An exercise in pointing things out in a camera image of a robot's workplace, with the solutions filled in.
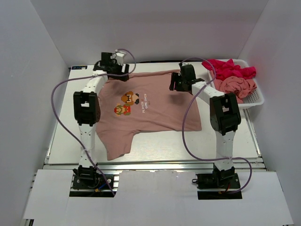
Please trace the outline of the dusty pink t shirt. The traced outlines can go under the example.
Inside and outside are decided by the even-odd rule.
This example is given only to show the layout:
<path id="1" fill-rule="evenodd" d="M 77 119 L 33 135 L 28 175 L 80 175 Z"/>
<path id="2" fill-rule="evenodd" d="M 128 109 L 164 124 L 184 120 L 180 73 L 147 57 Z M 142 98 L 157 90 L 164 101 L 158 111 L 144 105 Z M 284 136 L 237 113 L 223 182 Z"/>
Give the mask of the dusty pink t shirt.
<path id="1" fill-rule="evenodd" d="M 104 84 L 98 94 L 101 117 L 96 133 L 109 161 L 130 153 L 138 133 L 202 130 L 192 95 L 169 90 L 173 73 L 132 73 L 127 81 L 108 79 Z"/>

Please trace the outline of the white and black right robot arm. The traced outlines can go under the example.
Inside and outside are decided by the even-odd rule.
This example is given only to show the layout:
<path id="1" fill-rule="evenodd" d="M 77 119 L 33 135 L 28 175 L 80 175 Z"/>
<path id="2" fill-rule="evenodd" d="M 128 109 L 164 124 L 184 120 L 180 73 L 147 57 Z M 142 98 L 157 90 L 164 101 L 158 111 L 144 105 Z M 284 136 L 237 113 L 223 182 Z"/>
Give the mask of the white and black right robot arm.
<path id="1" fill-rule="evenodd" d="M 180 71 L 172 73 L 169 89 L 188 92 L 192 100 L 200 98 L 209 105 L 210 124 L 216 134 L 216 157 L 213 172 L 201 174 L 196 183 L 200 189 L 228 188 L 235 176 L 233 140 L 241 123 L 237 98 L 233 93 L 216 90 L 203 79 L 196 78 L 194 67 L 180 63 Z"/>

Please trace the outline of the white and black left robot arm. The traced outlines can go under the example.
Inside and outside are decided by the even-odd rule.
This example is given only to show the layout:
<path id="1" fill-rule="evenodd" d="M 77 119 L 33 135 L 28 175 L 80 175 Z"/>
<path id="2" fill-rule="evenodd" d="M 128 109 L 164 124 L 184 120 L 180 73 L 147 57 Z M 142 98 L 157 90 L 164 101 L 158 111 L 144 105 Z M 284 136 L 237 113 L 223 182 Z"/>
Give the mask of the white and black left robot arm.
<path id="1" fill-rule="evenodd" d="M 82 184 L 96 188 L 103 178 L 96 172 L 95 158 L 95 133 L 101 116 L 98 94 L 109 77 L 128 80 L 125 74 L 129 72 L 129 65 L 124 64 L 125 56 L 120 49 L 115 53 L 103 52 L 101 60 L 94 65 L 92 78 L 81 91 L 73 94 L 74 117 L 81 141 L 79 166 L 73 170 L 77 177 L 76 186 Z"/>

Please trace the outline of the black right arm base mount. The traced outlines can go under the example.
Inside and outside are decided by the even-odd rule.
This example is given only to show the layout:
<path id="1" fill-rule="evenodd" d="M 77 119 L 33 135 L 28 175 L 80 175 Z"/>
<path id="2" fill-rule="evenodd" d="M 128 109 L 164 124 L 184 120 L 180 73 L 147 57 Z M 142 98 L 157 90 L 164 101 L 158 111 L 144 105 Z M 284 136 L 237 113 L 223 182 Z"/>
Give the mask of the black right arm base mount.
<path id="1" fill-rule="evenodd" d="M 218 182 L 217 177 L 211 174 L 197 174 L 196 178 L 191 180 L 192 184 L 197 186 L 199 200 L 239 200 L 242 199 L 242 193 L 232 194 L 231 192 L 240 189 L 238 174 L 235 173 L 230 179 L 224 182 Z"/>

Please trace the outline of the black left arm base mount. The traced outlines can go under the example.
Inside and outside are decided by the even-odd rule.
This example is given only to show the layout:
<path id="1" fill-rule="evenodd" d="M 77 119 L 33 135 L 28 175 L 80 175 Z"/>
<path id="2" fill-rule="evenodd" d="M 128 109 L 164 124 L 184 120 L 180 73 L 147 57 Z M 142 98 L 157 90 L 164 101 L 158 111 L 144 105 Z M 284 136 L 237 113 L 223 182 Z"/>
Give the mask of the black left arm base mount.
<path id="1" fill-rule="evenodd" d="M 113 198 L 114 194 L 111 192 L 102 175 L 97 175 L 96 180 L 92 181 L 83 179 L 74 174 L 69 196 L 87 198 Z"/>

